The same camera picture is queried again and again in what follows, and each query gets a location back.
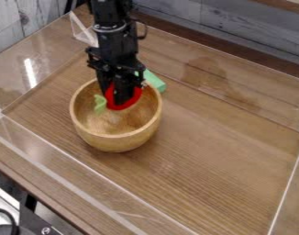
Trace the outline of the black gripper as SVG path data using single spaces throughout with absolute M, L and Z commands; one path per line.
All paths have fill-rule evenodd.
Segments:
M 130 106 L 141 96 L 132 85 L 132 76 L 145 70 L 137 59 L 138 40 L 145 35 L 137 35 L 134 26 L 93 26 L 93 32 L 97 45 L 85 49 L 88 67 L 96 70 L 102 95 L 106 96 L 113 89 L 113 103 Z

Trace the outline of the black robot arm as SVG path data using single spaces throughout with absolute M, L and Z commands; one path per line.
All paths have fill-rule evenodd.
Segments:
M 141 97 L 145 66 L 137 59 L 138 41 L 148 29 L 137 33 L 137 23 L 129 12 L 132 0 L 89 0 L 97 36 L 97 46 L 88 47 L 88 66 L 96 71 L 97 84 L 112 110 L 132 106 Z

